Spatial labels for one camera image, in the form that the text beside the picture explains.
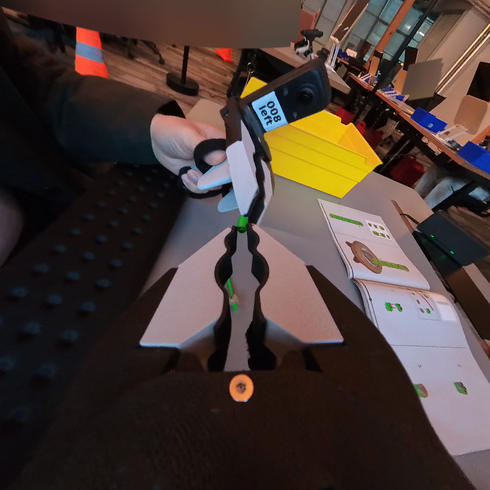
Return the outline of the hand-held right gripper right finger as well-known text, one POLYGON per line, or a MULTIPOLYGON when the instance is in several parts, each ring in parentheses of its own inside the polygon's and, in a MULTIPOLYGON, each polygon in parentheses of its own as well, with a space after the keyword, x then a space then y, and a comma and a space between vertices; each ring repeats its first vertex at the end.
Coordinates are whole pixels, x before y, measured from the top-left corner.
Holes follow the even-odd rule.
POLYGON ((343 344, 304 261, 258 225, 248 225, 247 240, 258 281, 246 332, 249 368, 274 370, 291 351, 343 344))

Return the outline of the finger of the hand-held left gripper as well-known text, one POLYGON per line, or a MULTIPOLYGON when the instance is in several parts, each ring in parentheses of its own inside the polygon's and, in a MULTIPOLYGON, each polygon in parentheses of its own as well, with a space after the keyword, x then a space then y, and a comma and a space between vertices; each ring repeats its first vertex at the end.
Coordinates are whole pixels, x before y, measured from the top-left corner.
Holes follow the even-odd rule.
POLYGON ((250 208, 250 223, 258 225, 261 223, 274 193, 274 177, 268 163, 256 163, 256 179, 258 192, 250 208))
POLYGON ((255 155, 251 139, 231 144, 226 155, 238 210, 259 225, 267 209, 267 165, 255 155))

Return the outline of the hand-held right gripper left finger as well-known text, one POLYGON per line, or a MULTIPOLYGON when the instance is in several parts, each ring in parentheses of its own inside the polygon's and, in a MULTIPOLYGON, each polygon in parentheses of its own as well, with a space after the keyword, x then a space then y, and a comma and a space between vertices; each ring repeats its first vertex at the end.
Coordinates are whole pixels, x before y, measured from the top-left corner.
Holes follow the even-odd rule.
POLYGON ((229 287, 237 228, 225 228, 168 271, 169 285, 139 345, 195 355, 207 371, 223 371, 231 337, 229 287))

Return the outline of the green rod with tan cap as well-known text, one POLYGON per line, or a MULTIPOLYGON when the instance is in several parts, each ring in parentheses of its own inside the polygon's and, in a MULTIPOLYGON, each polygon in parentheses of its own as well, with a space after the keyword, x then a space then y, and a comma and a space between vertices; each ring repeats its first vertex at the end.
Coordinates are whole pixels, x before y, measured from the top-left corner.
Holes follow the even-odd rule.
POLYGON ((228 292, 228 299, 229 299, 230 308, 233 312, 236 313, 236 312, 238 312, 238 309, 239 309, 240 298, 234 289, 231 278, 227 279, 227 281, 226 281, 226 290, 228 292))

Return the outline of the yellow plastic bin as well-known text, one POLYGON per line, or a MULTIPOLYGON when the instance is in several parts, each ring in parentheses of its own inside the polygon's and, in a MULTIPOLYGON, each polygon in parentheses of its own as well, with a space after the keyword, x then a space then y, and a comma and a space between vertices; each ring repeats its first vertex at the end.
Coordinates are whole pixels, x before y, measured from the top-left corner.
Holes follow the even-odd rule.
POLYGON ((343 198, 381 160, 353 124, 323 110, 265 134, 275 175, 343 198))

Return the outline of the person's left forearm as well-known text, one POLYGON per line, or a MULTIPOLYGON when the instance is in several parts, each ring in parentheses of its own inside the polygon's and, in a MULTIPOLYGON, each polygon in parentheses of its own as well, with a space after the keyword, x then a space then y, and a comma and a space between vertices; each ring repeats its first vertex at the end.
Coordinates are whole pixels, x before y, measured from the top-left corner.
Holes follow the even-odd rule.
POLYGON ((184 118, 175 101, 102 77, 83 76, 28 39, 1 34, 1 68, 15 115, 76 163, 157 164, 156 114, 184 118))

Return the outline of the person's left hand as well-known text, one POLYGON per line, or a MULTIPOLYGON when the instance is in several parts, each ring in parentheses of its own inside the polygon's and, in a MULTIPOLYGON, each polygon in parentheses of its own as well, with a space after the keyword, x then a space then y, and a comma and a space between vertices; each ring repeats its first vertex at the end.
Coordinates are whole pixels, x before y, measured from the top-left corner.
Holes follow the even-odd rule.
POLYGON ((225 132, 208 124, 176 116, 156 114, 150 125, 151 145, 156 159, 174 175, 191 167, 180 177, 184 187, 195 194, 209 193, 197 186, 203 175, 197 169, 193 154, 195 147, 209 139, 223 139, 225 132))

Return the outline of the black round-base pole stand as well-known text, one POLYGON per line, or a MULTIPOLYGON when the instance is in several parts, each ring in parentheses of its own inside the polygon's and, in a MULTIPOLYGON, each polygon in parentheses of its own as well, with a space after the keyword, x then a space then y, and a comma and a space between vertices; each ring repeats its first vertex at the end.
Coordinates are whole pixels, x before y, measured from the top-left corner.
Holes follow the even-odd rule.
POLYGON ((166 75, 167 86, 177 93, 188 96, 199 94, 199 84, 187 76, 189 46, 184 46, 181 72, 169 72, 166 75))

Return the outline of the blue plastic bin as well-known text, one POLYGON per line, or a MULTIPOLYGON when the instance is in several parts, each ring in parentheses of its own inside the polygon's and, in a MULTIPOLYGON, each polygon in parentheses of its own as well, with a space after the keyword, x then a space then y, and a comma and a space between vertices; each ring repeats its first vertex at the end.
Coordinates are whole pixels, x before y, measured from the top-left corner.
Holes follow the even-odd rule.
POLYGON ((473 166, 489 173, 489 151, 485 147, 468 141, 458 150, 458 155, 473 166))
POLYGON ((415 109, 414 113, 411 114, 411 119, 421 127, 434 133, 441 132, 447 127, 446 122, 421 107, 415 109))

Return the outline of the red plastic bin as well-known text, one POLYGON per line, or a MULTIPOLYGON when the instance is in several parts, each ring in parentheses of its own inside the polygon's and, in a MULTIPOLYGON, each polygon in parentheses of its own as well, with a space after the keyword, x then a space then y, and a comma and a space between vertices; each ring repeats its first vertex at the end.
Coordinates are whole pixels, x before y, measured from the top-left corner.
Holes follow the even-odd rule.
POLYGON ((403 157, 389 172, 392 180, 410 188, 414 187, 424 174, 424 166, 413 156, 403 157))

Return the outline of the white instruction booklet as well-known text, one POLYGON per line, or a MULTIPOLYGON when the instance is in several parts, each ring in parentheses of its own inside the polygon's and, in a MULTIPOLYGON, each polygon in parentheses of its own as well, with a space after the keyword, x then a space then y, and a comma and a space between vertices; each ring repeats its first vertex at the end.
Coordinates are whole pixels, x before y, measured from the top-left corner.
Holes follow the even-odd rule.
POLYGON ((366 315, 398 356, 453 456, 489 450, 489 382, 454 303, 430 290, 381 217, 318 199, 366 315))

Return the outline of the black box with green lights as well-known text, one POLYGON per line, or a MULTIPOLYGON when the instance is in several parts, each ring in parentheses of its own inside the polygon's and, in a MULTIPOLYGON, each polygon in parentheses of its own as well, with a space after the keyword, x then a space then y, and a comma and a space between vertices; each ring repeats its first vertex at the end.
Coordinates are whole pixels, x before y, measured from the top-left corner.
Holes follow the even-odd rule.
POLYGON ((438 210, 416 225, 416 230, 460 266, 469 266, 489 256, 489 247, 438 210))

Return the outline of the black monitor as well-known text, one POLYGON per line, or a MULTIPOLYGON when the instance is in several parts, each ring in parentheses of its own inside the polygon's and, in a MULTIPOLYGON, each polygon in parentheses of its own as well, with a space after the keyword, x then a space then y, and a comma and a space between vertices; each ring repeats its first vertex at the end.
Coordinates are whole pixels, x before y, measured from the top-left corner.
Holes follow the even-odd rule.
POLYGON ((489 68, 489 62, 479 62, 467 91, 467 95, 486 102, 490 101, 489 68))

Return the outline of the orange striped traffic cone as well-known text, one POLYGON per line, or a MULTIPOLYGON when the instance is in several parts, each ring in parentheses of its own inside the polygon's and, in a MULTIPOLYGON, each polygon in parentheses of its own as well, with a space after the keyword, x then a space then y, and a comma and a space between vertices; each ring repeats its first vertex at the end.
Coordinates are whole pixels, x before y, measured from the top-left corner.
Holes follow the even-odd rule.
POLYGON ((76 28, 75 70, 84 76, 108 78, 101 37, 97 31, 76 28))

